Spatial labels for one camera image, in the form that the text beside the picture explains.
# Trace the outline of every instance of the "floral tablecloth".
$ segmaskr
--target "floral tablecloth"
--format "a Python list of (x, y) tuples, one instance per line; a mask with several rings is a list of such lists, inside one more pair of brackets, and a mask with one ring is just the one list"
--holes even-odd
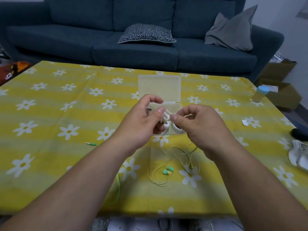
[[(0, 87), (0, 214), (18, 212), (92, 150), (85, 142), (100, 144), (115, 131), (139, 99), (139, 74), (182, 76), (182, 105), (213, 106), (237, 140), (308, 208), (308, 175), (287, 158), (293, 126), (267, 98), (249, 100), (255, 88), (249, 80), (42, 61)], [(198, 173), (191, 177), (174, 157), (169, 184), (150, 182), (147, 169), (154, 167), (151, 155), (161, 153), (160, 144), (170, 151), (189, 142), (186, 134), (153, 136), (123, 163), (120, 197), (103, 204), (101, 213), (235, 214), (217, 167), (199, 149)], [(116, 194), (115, 181), (106, 201)]]

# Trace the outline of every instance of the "bottle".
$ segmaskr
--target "bottle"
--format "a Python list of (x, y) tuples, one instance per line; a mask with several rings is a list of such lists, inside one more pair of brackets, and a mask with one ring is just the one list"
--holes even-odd
[(270, 89), (267, 86), (259, 86), (251, 100), (253, 102), (260, 103), (260, 101), (266, 96), (269, 90)]

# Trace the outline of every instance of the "patterned pillow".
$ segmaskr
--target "patterned pillow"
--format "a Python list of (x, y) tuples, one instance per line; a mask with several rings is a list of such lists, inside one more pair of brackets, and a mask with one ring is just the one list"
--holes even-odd
[(176, 40), (172, 38), (171, 30), (142, 23), (136, 23), (126, 28), (123, 35), (118, 40), (118, 44), (132, 41), (157, 42), (163, 44), (173, 44), (176, 42)]

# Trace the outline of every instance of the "person's left hand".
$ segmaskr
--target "person's left hand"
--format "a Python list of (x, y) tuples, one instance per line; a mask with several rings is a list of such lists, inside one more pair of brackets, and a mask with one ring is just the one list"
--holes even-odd
[(138, 148), (143, 147), (152, 134), (161, 134), (164, 126), (160, 123), (165, 108), (159, 107), (148, 115), (147, 106), (150, 102), (163, 103), (156, 95), (144, 95), (137, 104), (126, 114), (123, 121), (110, 138), (118, 138), (119, 144), (125, 144), (132, 155)]

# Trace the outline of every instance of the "fingernail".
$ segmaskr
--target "fingernail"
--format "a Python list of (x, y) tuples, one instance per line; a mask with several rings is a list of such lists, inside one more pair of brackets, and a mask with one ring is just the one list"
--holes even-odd
[(175, 122), (176, 121), (177, 116), (175, 114), (171, 114), (170, 115), (170, 119), (171, 121)]
[(160, 113), (164, 113), (165, 108), (164, 108), (164, 107), (159, 107), (158, 111), (159, 111)]

